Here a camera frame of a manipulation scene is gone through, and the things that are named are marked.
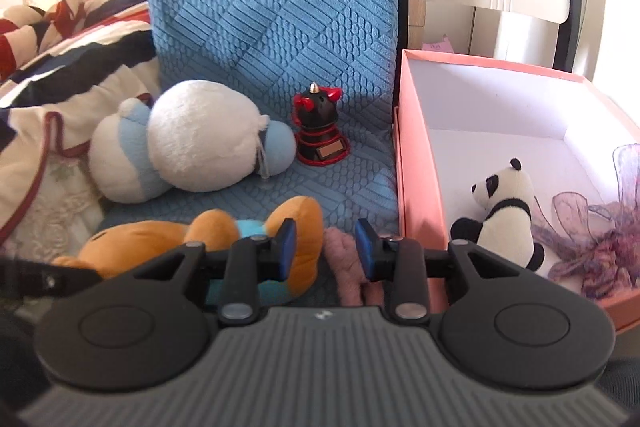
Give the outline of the white and blue plush doll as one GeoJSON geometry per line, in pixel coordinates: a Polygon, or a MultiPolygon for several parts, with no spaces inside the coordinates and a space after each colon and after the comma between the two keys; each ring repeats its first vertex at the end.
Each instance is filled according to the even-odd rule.
{"type": "Polygon", "coordinates": [[[288,124],[271,119],[246,95],[221,83],[186,80],[152,106],[119,104],[90,140],[88,164],[112,202],[139,204],[172,188],[223,190],[257,174],[285,172],[296,155],[288,124]]]}

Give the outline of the small pink box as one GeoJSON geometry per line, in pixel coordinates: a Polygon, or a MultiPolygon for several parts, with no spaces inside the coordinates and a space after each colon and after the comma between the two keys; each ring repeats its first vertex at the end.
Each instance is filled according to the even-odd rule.
{"type": "Polygon", "coordinates": [[[443,36],[436,42],[424,42],[422,44],[422,50],[438,53],[454,53],[454,47],[447,36],[443,36]]]}

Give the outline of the panda plush toy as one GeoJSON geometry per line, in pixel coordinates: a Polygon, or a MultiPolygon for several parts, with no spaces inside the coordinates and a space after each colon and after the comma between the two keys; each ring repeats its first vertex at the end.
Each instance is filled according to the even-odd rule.
{"type": "Polygon", "coordinates": [[[474,183],[472,196],[487,211],[482,221],[458,218],[450,239],[466,239],[514,265],[536,272],[544,263],[544,246],[533,239],[533,182],[514,157],[509,165],[474,183]]]}

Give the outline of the pink knitted plush toy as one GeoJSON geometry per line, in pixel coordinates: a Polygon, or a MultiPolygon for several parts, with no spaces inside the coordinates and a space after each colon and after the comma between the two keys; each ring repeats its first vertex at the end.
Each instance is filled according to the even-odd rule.
{"type": "Polygon", "coordinates": [[[343,307],[383,306],[383,283],[371,283],[364,275],[356,241],[350,234],[334,227],[325,229],[323,254],[335,277],[343,307]]]}

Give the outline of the striped red black duvet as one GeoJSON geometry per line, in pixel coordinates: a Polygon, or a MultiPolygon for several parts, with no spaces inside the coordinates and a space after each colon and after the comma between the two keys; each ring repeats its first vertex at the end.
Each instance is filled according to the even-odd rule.
{"type": "Polygon", "coordinates": [[[88,150],[127,98],[160,93],[148,0],[58,0],[1,12],[1,237],[35,202],[50,156],[88,150]]]}

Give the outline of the purple organza ribbon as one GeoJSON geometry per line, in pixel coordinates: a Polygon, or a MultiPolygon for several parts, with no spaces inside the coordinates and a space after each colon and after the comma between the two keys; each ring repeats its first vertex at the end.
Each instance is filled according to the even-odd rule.
{"type": "Polygon", "coordinates": [[[639,147],[629,144],[613,152],[617,199],[591,204],[577,192],[552,198],[552,227],[541,208],[532,211],[535,241],[558,257],[547,273],[560,283],[574,279],[587,298],[600,300],[639,287],[639,147]]]}

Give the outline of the pink storage box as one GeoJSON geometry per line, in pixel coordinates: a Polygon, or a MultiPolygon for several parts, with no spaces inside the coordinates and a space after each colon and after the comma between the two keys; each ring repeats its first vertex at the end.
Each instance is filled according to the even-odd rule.
{"type": "MultiPolygon", "coordinates": [[[[638,127],[582,77],[492,58],[402,54],[396,145],[400,229],[427,248],[448,244],[458,218],[482,221],[471,187],[518,158],[552,227],[552,198],[617,199],[613,152],[638,127]]],[[[639,287],[593,300],[616,329],[639,322],[639,287]]]]}

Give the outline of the blue textured pillow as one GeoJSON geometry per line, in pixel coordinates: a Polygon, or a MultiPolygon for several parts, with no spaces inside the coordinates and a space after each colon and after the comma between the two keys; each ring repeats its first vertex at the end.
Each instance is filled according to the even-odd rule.
{"type": "Polygon", "coordinates": [[[271,114],[318,82],[343,91],[340,113],[390,127],[398,0],[149,0],[163,87],[211,79],[271,114]]]}

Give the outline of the red and black figurine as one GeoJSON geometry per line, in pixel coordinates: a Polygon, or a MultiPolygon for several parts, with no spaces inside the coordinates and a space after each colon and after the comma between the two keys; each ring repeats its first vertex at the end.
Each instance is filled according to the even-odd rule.
{"type": "Polygon", "coordinates": [[[349,142],[337,128],[337,102],[342,94],[341,88],[312,82],[306,91],[294,95],[296,157],[303,164],[326,167],[348,156],[349,142]]]}

